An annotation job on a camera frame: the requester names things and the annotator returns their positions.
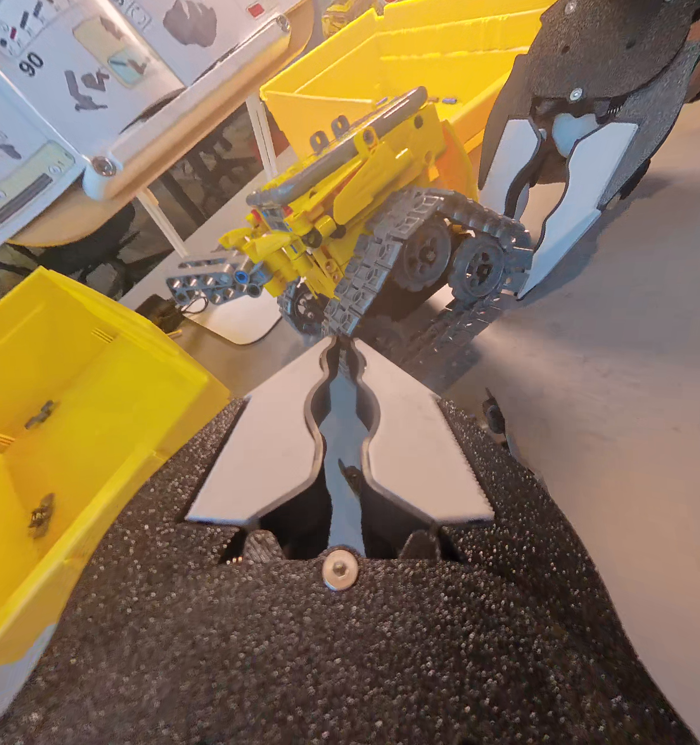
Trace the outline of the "small dark building piece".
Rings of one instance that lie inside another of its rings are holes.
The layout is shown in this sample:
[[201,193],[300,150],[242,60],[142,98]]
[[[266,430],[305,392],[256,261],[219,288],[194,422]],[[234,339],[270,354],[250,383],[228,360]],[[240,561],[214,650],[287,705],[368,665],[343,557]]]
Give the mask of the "small dark building piece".
[[43,423],[45,423],[53,414],[53,412],[56,410],[59,402],[54,400],[48,400],[45,402],[39,411],[31,416],[29,420],[24,424],[25,430],[30,430],[36,426],[39,426]]
[[28,534],[32,539],[40,539],[47,535],[50,528],[50,522],[54,515],[56,496],[54,493],[49,493],[44,496],[38,506],[32,510],[29,525]]

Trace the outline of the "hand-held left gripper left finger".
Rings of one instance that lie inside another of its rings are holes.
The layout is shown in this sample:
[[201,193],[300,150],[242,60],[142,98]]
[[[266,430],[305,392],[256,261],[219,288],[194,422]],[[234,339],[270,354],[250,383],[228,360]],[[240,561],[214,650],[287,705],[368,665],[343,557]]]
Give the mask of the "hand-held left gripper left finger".
[[246,396],[188,522],[268,530],[284,551],[327,548],[333,509],[319,426],[341,349],[324,338]]

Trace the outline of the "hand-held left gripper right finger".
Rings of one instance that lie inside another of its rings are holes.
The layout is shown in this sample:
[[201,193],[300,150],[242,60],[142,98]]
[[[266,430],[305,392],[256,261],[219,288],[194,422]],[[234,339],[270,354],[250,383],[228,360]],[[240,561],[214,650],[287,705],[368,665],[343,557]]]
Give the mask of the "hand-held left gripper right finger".
[[366,551],[400,551],[417,531],[489,524],[494,508],[427,386],[362,340],[346,347],[361,446]]

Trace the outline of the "yellow tracked toy robot body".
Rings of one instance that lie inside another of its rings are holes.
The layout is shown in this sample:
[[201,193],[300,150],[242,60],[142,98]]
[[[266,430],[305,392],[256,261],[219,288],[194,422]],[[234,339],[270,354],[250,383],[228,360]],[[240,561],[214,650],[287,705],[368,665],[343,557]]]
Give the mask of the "yellow tracked toy robot body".
[[534,255],[528,231],[434,185],[444,172],[466,182],[473,170],[424,87],[332,129],[332,139],[313,135],[309,158],[252,191],[248,227],[166,278],[181,310],[269,293],[299,333],[352,337],[388,288],[422,293],[444,282],[475,312],[520,290]]

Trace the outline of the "black office chair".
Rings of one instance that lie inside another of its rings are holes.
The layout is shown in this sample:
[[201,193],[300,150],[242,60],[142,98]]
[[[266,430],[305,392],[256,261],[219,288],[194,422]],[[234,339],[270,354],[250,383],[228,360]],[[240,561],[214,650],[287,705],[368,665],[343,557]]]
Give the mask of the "black office chair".
[[132,203],[89,236],[71,243],[42,248],[5,243],[0,247],[0,299],[37,267],[88,284],[95,270],[108,266],[114,273],[111,287],[102,293],[118,300],[132,289],[134,272],[121,258],[122,251],[138,233],[131,230],[135,218]]

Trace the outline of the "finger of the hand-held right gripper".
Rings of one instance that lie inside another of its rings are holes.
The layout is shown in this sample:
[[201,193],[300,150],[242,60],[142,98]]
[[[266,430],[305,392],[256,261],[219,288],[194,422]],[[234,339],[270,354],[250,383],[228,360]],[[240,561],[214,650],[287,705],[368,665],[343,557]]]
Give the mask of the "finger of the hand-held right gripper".
[[556,115],[511,119],[484,176],[484,205],[519,220],[536,185],[560,183],[560,153],[552,135]]
[[543,222],[522,295],[533,290],[600,217],[603,194],[631,144],[638,124],[599,125],[594,114],[558,114],[551,137],[567,158],[566,187]]

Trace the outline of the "yellow plastic bin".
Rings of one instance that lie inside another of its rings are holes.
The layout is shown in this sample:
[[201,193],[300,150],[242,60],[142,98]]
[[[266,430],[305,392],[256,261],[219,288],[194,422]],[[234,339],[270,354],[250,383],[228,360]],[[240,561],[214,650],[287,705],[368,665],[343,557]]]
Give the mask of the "yellow plastic bin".
[[0,301],[0,666],[58,621],[118,514],[229,396],[149,320],[66,276],[39,268]]
[[261,88],[299,158],[339,116],[354,122],[384,99],[425,87],[477,163],[487,119],[518,54],[552,5],[543,1],[392,2],[349,23]]

